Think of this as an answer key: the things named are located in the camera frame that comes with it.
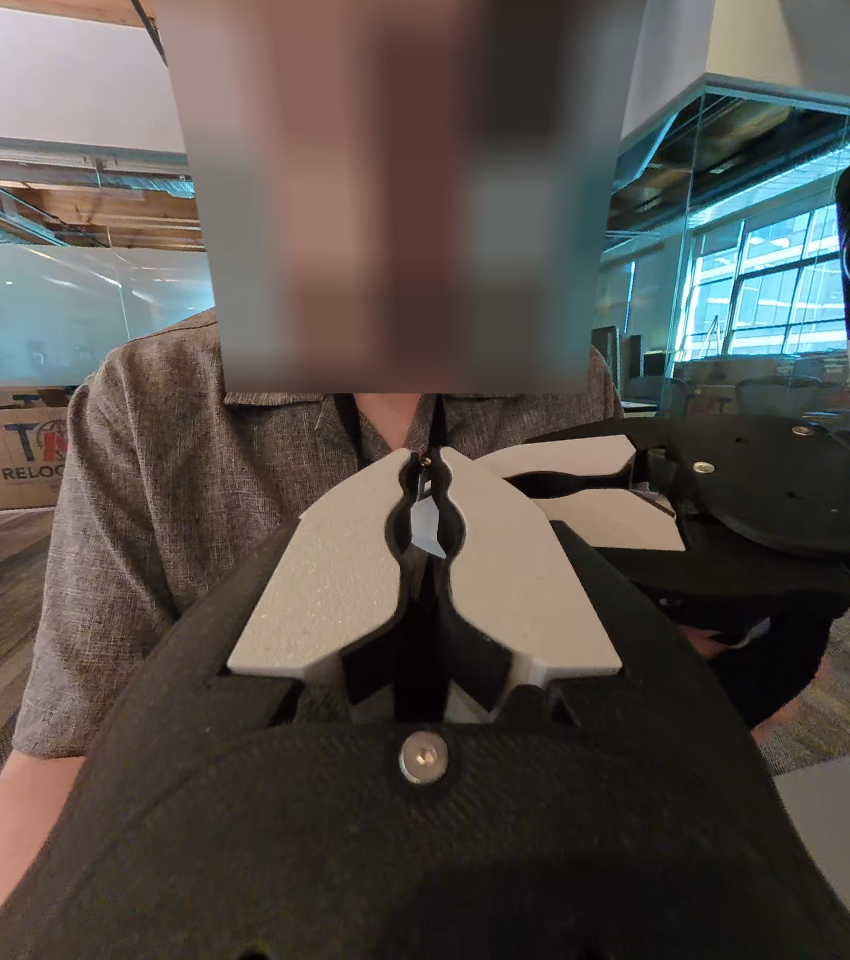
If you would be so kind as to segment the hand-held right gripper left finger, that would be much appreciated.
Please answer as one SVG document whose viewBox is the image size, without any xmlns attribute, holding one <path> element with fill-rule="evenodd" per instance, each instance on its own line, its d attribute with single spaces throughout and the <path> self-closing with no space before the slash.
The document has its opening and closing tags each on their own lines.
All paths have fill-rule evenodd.
<svg viewBox="0 0 850 960">
<path fill-rule="evenodd" d="M 227 660 L 237 676 L 344 681 L 343 654 L 395 621 L 403 603 L 395 522 L 417 492 L 401 448 L 302 512 Z"/>
</svg>

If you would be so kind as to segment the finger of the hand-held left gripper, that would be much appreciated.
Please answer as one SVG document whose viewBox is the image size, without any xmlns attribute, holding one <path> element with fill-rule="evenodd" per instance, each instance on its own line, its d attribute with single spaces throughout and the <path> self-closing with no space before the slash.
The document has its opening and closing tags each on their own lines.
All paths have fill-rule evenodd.
<svg viewBox="0 0 850 960">
<path fill-rule="evenodd" d="M 479 458 L 515 488 L 628 488 L 636 450 L 623 435 L 538 441 Z"/>
<path fill-rule="evenodd" d="M 658 493 L 588 488 L 533 502 L 594 548 L 685 551 L 671 501 Z"/>
</svg>

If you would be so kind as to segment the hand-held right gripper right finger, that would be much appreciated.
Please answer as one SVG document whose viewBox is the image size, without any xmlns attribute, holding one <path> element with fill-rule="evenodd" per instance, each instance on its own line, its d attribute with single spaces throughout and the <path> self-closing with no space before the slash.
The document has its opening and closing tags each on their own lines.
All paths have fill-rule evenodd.
<svg viewBox="0 0 850 960">
<path fill-rule="evenodd" d="M 435 575 L 443 669 L 462 690 L 614 676 L 622 660 L 544 512 L 450 447 L 431 495 L 444 551 Z"/>
</svg>

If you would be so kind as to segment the printed cardboard box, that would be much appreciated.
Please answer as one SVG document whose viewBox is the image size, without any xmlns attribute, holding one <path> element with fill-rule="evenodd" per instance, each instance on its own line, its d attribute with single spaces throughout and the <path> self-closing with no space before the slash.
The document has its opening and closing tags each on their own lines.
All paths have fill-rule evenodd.
<svg viewBox="0 0 850 960">
<path fill-rule="evenodd" d="M 54 507 L 69 449 L 66 407 L 0 409 L 0 510 Z"/>
</svg>

